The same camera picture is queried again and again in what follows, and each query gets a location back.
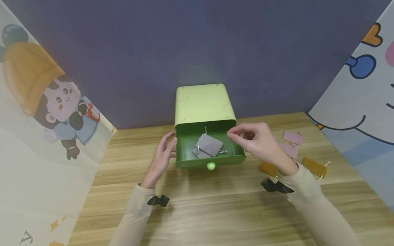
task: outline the right hand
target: right hand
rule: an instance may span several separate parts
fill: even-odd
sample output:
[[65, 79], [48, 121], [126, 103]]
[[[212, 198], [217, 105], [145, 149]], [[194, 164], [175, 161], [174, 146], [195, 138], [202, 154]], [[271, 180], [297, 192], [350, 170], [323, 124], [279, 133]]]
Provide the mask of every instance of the right hand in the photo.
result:
[[284, 175], [298, 172], [298, 166], [279, 146], [267, 123], [240, 124], [231, 128], [227, 137], [256, 158], [275, 165]]

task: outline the wrist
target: wrist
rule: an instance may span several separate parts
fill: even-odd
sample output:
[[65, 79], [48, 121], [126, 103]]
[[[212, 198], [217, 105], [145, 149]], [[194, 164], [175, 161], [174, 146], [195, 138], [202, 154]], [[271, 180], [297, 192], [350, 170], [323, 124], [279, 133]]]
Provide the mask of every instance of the wrist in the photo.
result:
[[285, 176], [293, 176], [298, 173], [299, 167], [295, 161], [290, 158], [286, 153], [278, 155], [272, 162], [279, 172]]
[[142, 179], [140, 186], [145, 189], [153, 189], [160, 177], [161, 175], [148, 171], [145, 177]]

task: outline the brown pouch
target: brown pouch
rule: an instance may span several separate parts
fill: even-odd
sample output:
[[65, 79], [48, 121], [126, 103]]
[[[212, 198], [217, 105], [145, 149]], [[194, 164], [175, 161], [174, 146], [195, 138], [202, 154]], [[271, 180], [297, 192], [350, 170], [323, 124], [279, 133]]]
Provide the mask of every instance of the brown pouch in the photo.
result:
[[327, 174], [327, 167], [315, 162], [312, 159], [309, 159], [308, 157], [305, 157], [302, 160], [302, 165], [304, 165], [304, 167], [306, 167], [309, 171], [311, 171], [311, 173], [324, 178], [325, 175]]
[[261, 161], [260, 167], [258, 169], [272, 177], [275, 177], [277, 175], [278, 170], [274, 165], [266, 161]]

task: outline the cartoon face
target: cartoon face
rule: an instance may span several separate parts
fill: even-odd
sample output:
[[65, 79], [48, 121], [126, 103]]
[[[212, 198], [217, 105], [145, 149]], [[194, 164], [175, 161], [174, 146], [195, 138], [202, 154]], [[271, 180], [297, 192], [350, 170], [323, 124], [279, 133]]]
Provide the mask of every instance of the cartoon face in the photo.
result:
[[357, 79], [349, 72], [349, 67], [344, 66], [309, 115], [328, 128], [356, 128], [375, 139], [393, 144], [394, 67], [387, 59], [387, 52], [394, 34], [382, 31], [381, 35], [384, 41], [379, 47], [361, 44], [352, 55], [373, 56], [376, 59], [373, 73]]
[[81, 92], [73, 82], [60, 81], [55, 79], [44, 91], [48, 99], [48, 114], [46, 120], [50, 123], [56, 120], [63, 122], [78, 107], [81, 99]]

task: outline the green drawer box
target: green drawer box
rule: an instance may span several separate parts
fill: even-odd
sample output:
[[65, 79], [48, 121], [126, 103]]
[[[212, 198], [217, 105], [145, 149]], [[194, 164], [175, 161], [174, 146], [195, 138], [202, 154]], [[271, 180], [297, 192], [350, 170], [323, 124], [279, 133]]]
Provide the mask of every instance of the green drawer box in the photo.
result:
[[[215, 166], [242, 163], [246, 158], [243, 148], [227, 138], [227, 131], [236, 124], [223, 84], [179, 87], [175, 109], [177, 167], [187, 169], [207, 166], [212, 170]], [[205, 128], [208, 135], [223, 142], [221, 150], [227, 153], [207, 159], [198, 159], [192, 153]]]

